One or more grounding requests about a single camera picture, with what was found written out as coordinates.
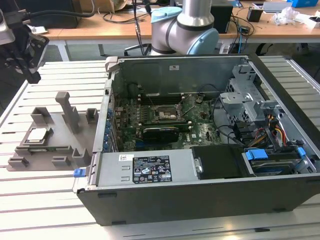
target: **blue tab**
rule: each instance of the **blue tab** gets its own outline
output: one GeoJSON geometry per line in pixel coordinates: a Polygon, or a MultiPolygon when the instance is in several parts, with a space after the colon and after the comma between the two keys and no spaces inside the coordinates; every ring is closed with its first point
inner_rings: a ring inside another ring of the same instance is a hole
{"type": "Polygon", "coordinates": [[[77,168],[73,171],[73,176],[75,178],[82,178],[86,176],[86,170],[83,168],[77,168]]]}
{"type": "Polygon", "coordinates": [[[303,147],[298,147],[298,153],[301,158],[303,158],[306,155],[306,151],[304,150],[303,147]]]}
{"type": "Polygon", "coordinates": [[[264,149],[250,149],[245,153],[248,160],[267,159],[268,155],[264,149]]]}
{"type": "Polygon", "coordinates": [[[246,155],[246,158],[247,158],[249,161],[252,160],[252,159],[254,159],[254,156],[251,154],[250,151],[247,151],[247,152],[245,153],[245,155],[246,155]]]}

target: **white sticker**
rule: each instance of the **white sticker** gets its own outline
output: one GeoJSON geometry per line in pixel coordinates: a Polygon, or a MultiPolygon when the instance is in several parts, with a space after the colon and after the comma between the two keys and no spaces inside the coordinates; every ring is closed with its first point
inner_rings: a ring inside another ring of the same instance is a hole
{"type": "Polygon", "coordinates": [[[169,66],[170,71],[179,71],[179,65],[171,65],[169,66]]]}
{"type": "Polygon", "coordinates": [[[132,161],[134,156],[134,154],[120,154],[119,161],[132,161]]]}
{"type": "Polygon", "coordinates": [[[162,174],[162,175],[159,175],[159,178],[160,179],[171,178],[171,174],[162,174]]]}

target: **plastic bag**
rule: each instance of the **plastic bag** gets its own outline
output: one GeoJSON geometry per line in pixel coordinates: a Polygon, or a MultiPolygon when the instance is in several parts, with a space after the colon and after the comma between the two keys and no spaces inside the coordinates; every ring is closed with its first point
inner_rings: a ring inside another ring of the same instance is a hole
{"type": "Polygon", "coordinates": [[[291,6],[284,8],[281,12],[277,12],[273,15],[271,20],[275,25],[295,24],[294,18],[299,14],[291,6]]]}

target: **warning label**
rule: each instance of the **warning label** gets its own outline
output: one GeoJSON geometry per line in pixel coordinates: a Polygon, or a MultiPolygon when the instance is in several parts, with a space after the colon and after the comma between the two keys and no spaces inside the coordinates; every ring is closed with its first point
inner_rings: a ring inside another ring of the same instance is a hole
{"type": "Polygon", "coordinates": [[[132,173],[135,184],[172,182],[169,156],[134,157],[132,173]]]}

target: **computer tower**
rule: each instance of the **computer tower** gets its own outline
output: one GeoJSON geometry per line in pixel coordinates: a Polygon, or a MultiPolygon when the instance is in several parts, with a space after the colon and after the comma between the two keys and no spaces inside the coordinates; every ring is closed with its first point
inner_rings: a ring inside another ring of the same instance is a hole
{"type": "Polygon", "coordinates": [[[230,23],[233,5],[227,0],[214,0],[211,5],[211,14],[214,16],[213,27],[220,33],[226,34],[230,23]]]}
{"type": "MultiPolygon", "coordinates": [[[[82,13],[80,0],[16,0],[20,9],[35,13],[45,10],[61,10],[75,13],[82,13]]],[[[77,27],[81,17],[64,15],[46,15],[35,17],[30,25],[44,26],[48,29],[74,29],[77,27]]]]}

